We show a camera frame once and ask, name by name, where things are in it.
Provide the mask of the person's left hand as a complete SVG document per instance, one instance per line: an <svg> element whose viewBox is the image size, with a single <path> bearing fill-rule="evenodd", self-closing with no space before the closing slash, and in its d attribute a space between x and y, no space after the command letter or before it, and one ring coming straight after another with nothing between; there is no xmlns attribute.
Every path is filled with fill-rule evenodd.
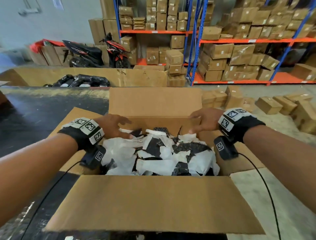
<svg viewBox="0 0 316 240"><path fill-rule="evenodd" d="M119 124L130 124L131 121L120 115L107 114L99 118L93 119L104 131L105 138L118 138L118 131L120 131Z"/></svg>

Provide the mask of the person's right hand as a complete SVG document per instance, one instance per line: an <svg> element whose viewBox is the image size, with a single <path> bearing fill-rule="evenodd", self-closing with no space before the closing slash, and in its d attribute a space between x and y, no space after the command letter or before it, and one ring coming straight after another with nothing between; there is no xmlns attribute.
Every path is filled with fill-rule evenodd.
<svg viewBox="0 0 316 240"><path fill-rule="evenodd" d="M204 127L204 131L218 130L218 121L223 115L224 110L216 108L201 108L192 112L189 118L200 118L200 124L194 127Z"/></svg>

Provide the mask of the person's left forearm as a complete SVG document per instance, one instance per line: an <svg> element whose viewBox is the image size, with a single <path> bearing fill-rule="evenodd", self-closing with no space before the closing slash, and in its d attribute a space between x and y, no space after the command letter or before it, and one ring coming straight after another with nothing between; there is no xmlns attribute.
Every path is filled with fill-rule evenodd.
<svg viewBox="0 0 316 240"><path fill-rule="evenodd" d="M0 158L0 227L20 213L77 150L73 138L56 134Z"/></svg>

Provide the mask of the person's right forearm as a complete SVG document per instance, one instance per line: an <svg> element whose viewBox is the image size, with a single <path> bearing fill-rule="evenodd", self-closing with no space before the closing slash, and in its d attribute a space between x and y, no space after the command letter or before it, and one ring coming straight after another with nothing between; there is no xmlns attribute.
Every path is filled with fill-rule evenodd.
<svg viewBox="0 0 316 240"><path fill-rule="evenodd" d="M250 128L243 142L285 188L316 214L316 147L264 125Z"/></svg>

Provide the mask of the pile of black white-labelled packets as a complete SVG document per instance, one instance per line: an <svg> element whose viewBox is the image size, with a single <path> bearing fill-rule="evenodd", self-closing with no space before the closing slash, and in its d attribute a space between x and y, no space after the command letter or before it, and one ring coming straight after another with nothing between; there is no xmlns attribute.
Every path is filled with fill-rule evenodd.
<svg viewBox="0 0 316 240"><path fill-rule="evenodd" d="M121 132L133 139L111 138L103 141L101 166L105 175L218 176L220 167L215 151L197 134L176 136L165 127Z"/></svg>

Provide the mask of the black wristband with marker blocks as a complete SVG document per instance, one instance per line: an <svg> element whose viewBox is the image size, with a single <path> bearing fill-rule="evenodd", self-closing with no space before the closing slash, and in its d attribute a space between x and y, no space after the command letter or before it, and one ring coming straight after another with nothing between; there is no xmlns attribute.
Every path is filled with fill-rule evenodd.
<svg viewBox="0 0 316 240"><path fill-rule="evenodd" d="M226 110L218 121L219 130L231 143L243 143L245 133L260 125L265 126L266 124L242 108Z"/></svg>
<svg viewBox="0 0 316 240"><path fill-rule="evenodd" d="M63 125L58 133L72 137L78 145L78 151L93 151L104 137L104 131L93 119L81 117Z"/></svg>

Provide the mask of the brown cardboard box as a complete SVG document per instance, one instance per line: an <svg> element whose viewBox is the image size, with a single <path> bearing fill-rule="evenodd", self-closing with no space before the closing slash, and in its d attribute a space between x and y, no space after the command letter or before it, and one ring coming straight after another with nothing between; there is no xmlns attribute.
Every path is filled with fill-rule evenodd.
<svg viewBox="0 0 316 240"><path fill-rule="evenodd" d="M306 81L316 81L316 68L307 64L295 64L290 75Z"/></svg>
<svg viewBox="0 0 316 240"><path fill-rule="evenodd" d="M166 71L170 75L181 75L182 67L183 67L183 65L181 65L181 64L179 64L179 65L166 64Z"/></svg>
<svg viewBox="0 0 316 240"><path fill-rule="evenodd" d="M168 87L184 87L187 83L184 75L167 75L167 86Z"/></svg>
<svg viewBox="0 0 316 240"><path fill-rule="evenodd" d="M166 63L168 65L181 65L184 61L184 54L178 49L166 51Z"/></svg>

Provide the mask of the long flat cardboard sheet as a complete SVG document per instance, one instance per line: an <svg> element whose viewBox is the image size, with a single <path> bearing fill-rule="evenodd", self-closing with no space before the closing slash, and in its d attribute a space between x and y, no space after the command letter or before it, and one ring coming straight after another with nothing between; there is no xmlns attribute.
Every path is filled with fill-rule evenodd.
<svg viewBox="0 0 316 240"><path fill-rule="evenodd" d="M168 75L165 71L115 68L17 67L0 73L0 81L8 81L10 86L40 87L53 84L67 74L105 77L113 87L167 87L168 85Z"/></svg>

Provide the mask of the pile of black wrapped parcels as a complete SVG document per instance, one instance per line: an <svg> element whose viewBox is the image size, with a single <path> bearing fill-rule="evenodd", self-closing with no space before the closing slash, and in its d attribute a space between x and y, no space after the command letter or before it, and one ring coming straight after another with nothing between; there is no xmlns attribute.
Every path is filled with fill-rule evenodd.
<svg viewBox="0 0 316 240"><path fill-rule="evenodd" d="M43 87L110 87L110 81L105 77L94 75L70 75L67 74L53 84L45 84Z"/></svg>

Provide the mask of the large open cardboard box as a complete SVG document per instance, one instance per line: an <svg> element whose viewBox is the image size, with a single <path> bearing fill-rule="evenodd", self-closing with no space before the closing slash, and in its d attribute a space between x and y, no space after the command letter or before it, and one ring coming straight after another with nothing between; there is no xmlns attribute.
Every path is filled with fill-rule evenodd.
<svg viewBox="0 0 316 240"><path fill-rule="evenodd" d="M202 91L189 87L111 87L109 113L128 117L126 129L166 127L174 135L198 124ZM43 231L152 231L265 234L228 176L81 175Z"/></svg>

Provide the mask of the stack of brown cardboard boxes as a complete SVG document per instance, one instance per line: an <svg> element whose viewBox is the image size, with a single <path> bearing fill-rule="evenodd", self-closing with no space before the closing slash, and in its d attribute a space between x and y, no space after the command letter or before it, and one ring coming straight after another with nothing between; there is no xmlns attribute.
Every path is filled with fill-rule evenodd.
<svg viewBox="0 0 316 240"><path fill-rule="evenodd" d="M201 40L219 39L294 39L315 38L316 7L302 7L300 0L236 0L230 12L223 13L216 25L211 26L211 7L207 7Z"/></svg>
<svg viewBox="0 0 316 240"><path fill-rule="evenodd" d="M166 51L178 49L184 54L185 35L171 35L169 46L147 46L146 65L163 65L166 63ZM128 63L132 66L139 65L138 62L138 43L135 35L125 35L119 42L126 50L125 56Z"/></svg>
<svg viewBox="0 0 316 240"><path fill-rule="evenodd" d="M145 0L145 14L137 12L138 0L124 0L119 7L122 30L186 31L188 12L184 0Z"/></svg>
<svg viewBox="0 0 316 240"><path fill-rule="evenodd" d="M268 43L204 44L196 72L205 82L269 81L280 61L266 54Z"/></svg>

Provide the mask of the pile of small cardboard boxes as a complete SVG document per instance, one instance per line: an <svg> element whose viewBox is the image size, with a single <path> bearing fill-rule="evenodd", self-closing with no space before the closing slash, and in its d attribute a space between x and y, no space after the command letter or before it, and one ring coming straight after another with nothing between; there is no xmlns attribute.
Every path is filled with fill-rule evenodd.
<svg viewBox="0 0 316 240"><path fill-rule="evenodd" d="M267 115L282 114L290 116L300 132L316 136L316 107L313 97L304 92L294 92L283 96L244 97L239 87L228 86L223 90L210 90L202 93L204 108L223 107L224 116L219 120L221 131L227 135L233 124L243 117L252 115L255 106Z"/></svg>

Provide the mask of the black and red motor scooter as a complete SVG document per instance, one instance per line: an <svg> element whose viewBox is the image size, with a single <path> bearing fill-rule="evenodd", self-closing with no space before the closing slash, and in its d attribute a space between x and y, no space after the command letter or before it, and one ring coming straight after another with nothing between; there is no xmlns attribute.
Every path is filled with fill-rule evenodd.
<svg viewBox="0 0 316 240"><path fill-rule="evenodd" d="M109 57L109 63L106 65L102 56L103 52L100 48L95 46L90 47L81 43L62 41L67 48L64 54L64 60L71 54L72 58L69 60L69 67L79 68L118 68L118 69L131 69L131 64L126 55L125 48L114 41L112 34L106 34L100 42L106 44L106 54Z"/></svg>

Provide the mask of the blue and orange shelving rack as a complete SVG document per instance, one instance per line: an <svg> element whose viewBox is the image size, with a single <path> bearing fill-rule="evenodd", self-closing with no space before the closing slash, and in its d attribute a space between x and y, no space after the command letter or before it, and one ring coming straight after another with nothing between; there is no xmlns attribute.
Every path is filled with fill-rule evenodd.
<svg viewBox="0 0 316 240"><path fill-rule="evenodd" d="M191 18L192 18L193 0L184 0L184 3L185 3L185 10L188 12L188 20L187 20L188 23L187 23L186 31L122 30L121 23L119 20L119 7L121 6L121 0L113 0L114 10L115 10L115 14L116 14L117 28L119 31L119 38L121 38L122 34L171 34L171 35L176 35L176 34L183 35L183 34L185 34L184 49L186 49L187 44L188 44L188 36L190 34L192 34L192 38L194 38L195 34L198 33L197 20L198 20L199 12L200 12L201 8L204 7L203 4L207 4L207 1L206 0L197 0L197 2L196 2L193 31L189 31L189 23L190 23ZM199 46L198 43L195 43L195 45L194 45L193 40L191 41L189 62L187 64L185 62L183 63L185 66L189 66L189 68L187 70L187 75L189 75L189 73L195 73L195 71L196 71L196 68L198 65L198 49L197 49L198 46Z"/></svg>
<svg viewBox="0 0 316 240"><path fill-rule="evenodd" d="M310 18L312 12L316 9L316 0L310 0L309 4L309 12L306 17L303 19L302 23L300 24L298 30L295 32L294 36L291 39L218 39L218 40L203 40L202 33L203 33L203 26L204 20L206 16L206 9L208 5L208 0L197 0L196 5L196 12L194 17L194 25L193 25L193 32L192 32L192 41L190 47L190 55L189 55L189 67L187 70L187 78L190 81L190 86L194 84L266 84L270 86L271 84L316 84L316 81L306 81L301 80L296 77L291 77L287 73L278 73L281 64L284 62L287 54L291 50L291 47L294 43L297 42L312 42L316 43L316 39L312 38L298 38L300 31L302 30L304 24ZM274 73L272 74L269 81L258 81L258 80L230 80L230 81L213 81L213 82L206 82L202 79L200 74L196 73L197 69L197 61L200 46L202 43L215 43L215 44L259 44L259 43L287 43L287 47L285 48L279 64L276 66Z"/></svg>

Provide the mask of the tall brown cardboard carton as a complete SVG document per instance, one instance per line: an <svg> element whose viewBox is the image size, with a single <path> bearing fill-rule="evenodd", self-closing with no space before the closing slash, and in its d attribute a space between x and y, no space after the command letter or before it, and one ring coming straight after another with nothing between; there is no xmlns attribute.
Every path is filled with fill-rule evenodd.
<svg viewBox="0 0 316 240"><path fill-rule="evenodd" d="M105 30L102 18L89 19L89 26L95 45L104 45Z"/></svg>
<svg viewBox="0 0 316 240"><path fill-rule="evenodd" d="M111 33L112 39L117 43L120 42L119 31L116 20L103 19L105 34Z"/></svg>
<svg viewBox="0 0 316 240"><path fill-rule="evenodd" d="M100 0L102 17L106 20L116 20L114 0Z"/></svg>

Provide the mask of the flat cardboard boxes leaning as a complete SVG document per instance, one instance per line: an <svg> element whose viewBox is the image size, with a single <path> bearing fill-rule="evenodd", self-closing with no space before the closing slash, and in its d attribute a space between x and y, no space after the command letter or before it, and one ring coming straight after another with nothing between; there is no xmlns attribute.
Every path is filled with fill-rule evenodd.
<svg viewBox="0 0 316 240"><path fill-rule="evenodd" d="M69 53L65 58L66 47L61 46L41 46L38 53L33 52L28 47L28 54L32 61L38 66L62 66L70 67L69 61L72 55Z"/></svg>

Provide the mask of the red cloth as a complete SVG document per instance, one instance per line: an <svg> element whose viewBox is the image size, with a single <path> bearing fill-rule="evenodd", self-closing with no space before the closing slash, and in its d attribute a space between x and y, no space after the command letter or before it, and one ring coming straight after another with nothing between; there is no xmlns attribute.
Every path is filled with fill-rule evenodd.
<svg viewBox="0 0 316 240"><path fill-rule="evenodd" d="M29 45L29 49L38 54L41 51L41 47L44 46L44 42L49 42L50 44L52 44L53 46L57 46L57 47L65 47L65 44L63 42L59 42L59 41L53 41L53 40L49 40L49 39L42 39L40 41L34 42L31 45Z"/></svg>

